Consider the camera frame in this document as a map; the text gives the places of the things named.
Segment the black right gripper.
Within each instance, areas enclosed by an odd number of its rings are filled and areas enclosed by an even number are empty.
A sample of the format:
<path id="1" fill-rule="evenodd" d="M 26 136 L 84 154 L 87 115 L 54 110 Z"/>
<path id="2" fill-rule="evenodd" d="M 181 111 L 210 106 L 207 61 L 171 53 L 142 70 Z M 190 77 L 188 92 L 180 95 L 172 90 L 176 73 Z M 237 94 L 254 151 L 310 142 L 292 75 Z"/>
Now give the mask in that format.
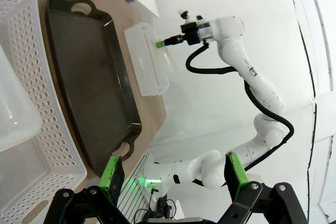
<path id="1" fill-rule="evenodd" d="M 190 22 L 181 25 L 181 32 L 183 35 L 176 35 L 161 41 L 157 41 L 156 48 L 177 45 L 183 41 L 187 41 L 188 45 L 199 44 L 203 41 L 200 37 L 197 22 Z"/>

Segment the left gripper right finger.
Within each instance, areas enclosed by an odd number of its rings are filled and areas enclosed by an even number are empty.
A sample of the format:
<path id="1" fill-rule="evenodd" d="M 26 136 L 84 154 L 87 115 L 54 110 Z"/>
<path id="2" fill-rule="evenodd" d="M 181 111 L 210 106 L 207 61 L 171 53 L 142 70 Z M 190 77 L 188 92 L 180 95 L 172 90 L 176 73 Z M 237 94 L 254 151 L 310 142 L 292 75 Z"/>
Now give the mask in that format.
<path id="1" fill-rule="evenodd" d="M 289 183 L 273 187 L 250 180 L 234 152 L 225 155 L 224 177 L 232 199 L 218 223 L 247 223 L 262 214 L 268 223 L 307 223 L 300 202 Z"/>

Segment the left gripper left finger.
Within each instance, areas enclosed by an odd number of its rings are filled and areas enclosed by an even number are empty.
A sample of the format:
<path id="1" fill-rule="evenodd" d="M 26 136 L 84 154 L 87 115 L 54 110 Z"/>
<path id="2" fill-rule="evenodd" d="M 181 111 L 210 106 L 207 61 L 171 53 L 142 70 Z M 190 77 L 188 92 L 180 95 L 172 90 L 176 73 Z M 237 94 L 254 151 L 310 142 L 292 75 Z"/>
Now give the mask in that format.
<path id="1" fill-rule="evenodd" d="M 44 223 L 85 223 L 89 218 L 97 218 L 99 223 L 129 223 L 117 207 L 124 177 L 121 157 L 111 156 L 98 186 L 78 193 L 68 188 L 58 190 Z"/>

